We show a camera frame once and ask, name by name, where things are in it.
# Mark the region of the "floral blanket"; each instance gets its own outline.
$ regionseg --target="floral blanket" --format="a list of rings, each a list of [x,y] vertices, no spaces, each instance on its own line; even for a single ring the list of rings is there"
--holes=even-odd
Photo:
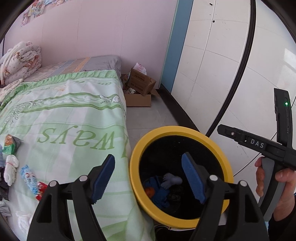
[[[31,42],[20,42],[0,60],[1,84],[8,85],[15,80],[25,79],[41,67],[41,48]]]
[[[126,103],[115,70],[83,71],[20,83],[0,107],[0,143],[7,134],[22,140],[16,181],[9,189],[8,222],[21,241],[18,212],[33,215],[38,201],[20,175],[28,165],[37,181],[67,183],[115,156],[115,170],[94,213],[108,241],[155,240],[153,222],[138,206],[128,160]],[[72,232],[82,241],[73,202],[68,202]]]

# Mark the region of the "orange object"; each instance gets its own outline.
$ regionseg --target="orange object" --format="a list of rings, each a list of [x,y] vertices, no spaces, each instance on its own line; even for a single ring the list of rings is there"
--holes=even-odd
[[[147,188],[145,188],[145,193],[151,199],[155,194],[155,190],[153,187],[147,187]]]

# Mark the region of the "folded blanket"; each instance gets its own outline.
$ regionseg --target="folded blanket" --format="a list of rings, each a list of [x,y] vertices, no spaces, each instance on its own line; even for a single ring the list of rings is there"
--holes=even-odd
[[[31,42],[20,42],[0,59],[0,80],[6,85],[25,79],[41,67],[41,48]]]

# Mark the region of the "red package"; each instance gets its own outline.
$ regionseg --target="red package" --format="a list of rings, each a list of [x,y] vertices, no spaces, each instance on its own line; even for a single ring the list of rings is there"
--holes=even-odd
[[[45,192],[47,185],[43,182],[37,182],[38,194],[36,195],[36,199],[38,201],[41,200],[43,193]]]

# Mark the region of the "gray tile floor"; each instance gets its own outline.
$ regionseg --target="gray tile floor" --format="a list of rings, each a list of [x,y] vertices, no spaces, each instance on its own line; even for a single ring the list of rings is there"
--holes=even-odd
[[[162,126],[177,126],[178,123],[160,97],[152,96],[151,107],[127,107],[126,127],[131,149],[143,135]]]

